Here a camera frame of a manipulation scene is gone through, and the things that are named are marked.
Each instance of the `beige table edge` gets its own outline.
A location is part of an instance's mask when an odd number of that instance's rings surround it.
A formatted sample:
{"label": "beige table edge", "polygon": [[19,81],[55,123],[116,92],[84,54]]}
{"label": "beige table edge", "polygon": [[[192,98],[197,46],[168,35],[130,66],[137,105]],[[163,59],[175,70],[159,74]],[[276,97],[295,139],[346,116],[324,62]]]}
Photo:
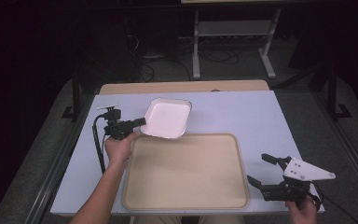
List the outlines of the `beige table edge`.
{"label": "beige table edge", "polygon": [[100,94],[132,94],[203,91],[269,91],[265,80],[224,80],[105,84]]}

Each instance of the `table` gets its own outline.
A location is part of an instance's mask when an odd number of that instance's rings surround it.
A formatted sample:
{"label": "table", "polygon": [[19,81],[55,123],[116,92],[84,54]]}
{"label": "table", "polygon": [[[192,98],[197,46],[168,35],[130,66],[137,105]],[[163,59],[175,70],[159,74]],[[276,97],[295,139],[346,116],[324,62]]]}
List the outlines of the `table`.
{"label": "table", "polygon": [[[91,125],[103,112],[97,106],[119,104],[122,119],[137,119],[145,114],[150,102],[159,97],[187,99],[192,105],[187,133],[232,133],[241,149],[246,175],[263,184],[278,184],[282,170],[261,160],[262,153],[276,157],[292,156],[301,159],[283,113],[273,91],[262,80],[209,81],[113,84],[102,88],[91,106],[84,128],[79,136],[72,159],[63,177],[50,212],[72,216],[88,199],[101,170],[92,138]],[[97,123],[101,129],[105,125]],[[258,189],[249,186],[250,202],[242,209],[227,210],[160,210],[131,211],[122,204],[123,175],[112,214],[138,215],[207,215],[207,214],[279,214],[287,213],[284,202],[265,202]]]}

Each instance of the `human hand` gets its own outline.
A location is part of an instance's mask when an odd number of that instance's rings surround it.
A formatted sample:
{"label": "human hand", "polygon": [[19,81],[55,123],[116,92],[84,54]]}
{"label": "human hand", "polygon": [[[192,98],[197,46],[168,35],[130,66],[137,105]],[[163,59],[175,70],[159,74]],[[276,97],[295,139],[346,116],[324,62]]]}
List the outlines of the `human hand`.
{"label": "human hand", "polygon": [[131,142],[138,137],[138,133],[131,133],[123,140],[109,137],[104,142],[106,153],[109,158],[109,166],[118,162],[125,162],[131,155]]}
{"label": "human hand", "polygon": [[292,224],[316,224],[316,206],[310,196],[297,207],[294,202],[286,202],[286,207],[289,208],[290,222]]}

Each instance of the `white table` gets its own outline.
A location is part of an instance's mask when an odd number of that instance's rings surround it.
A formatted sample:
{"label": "white table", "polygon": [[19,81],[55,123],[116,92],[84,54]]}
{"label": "white table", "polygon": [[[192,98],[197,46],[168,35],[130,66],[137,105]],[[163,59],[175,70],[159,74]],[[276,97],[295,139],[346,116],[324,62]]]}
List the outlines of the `white table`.
{"label": "white table", "polygon": [[[102,175],[91,126],[94,119],[105,111],[96,110],[96,107],[119,104],[118,108],[122,112],[121,119],[133,120],[143,117],[149,104],[159,97],[186,99],[192,103],[186,133],[234,134],[239,142],[245,174],[251,175],[263,184],[279,184],[283,179],[281,168],[261,160],[262,153],[268,153],[274,157],[291,156],[301,159],[273,91],[97,95],[51,207],[51,213],[64,216],[74,215],[91,195]],[[102,139],[103,127],[106,123],[100,119],[97,125],[100,139]],[[250,185],[250,202],[242,209],[131,211],[122,204],[124,183],[125,181],[121,181],[112,209],[113,215],[262,215],[288,211],[284,202],[265,202],[260,191]],[[311,192],[316,194],[314,188],[311,188]]]}

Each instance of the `white plate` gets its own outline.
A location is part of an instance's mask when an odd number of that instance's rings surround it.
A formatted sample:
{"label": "white plate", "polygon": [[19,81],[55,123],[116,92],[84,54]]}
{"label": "white plate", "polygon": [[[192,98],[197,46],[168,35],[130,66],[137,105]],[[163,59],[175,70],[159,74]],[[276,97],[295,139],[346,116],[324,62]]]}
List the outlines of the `white plate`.
{"label": "white plate", "polygon": [[158,98],[147,109],[146,125],[141,132],[147,135],[178,138],[186,129],[191,103],[187,100]]}

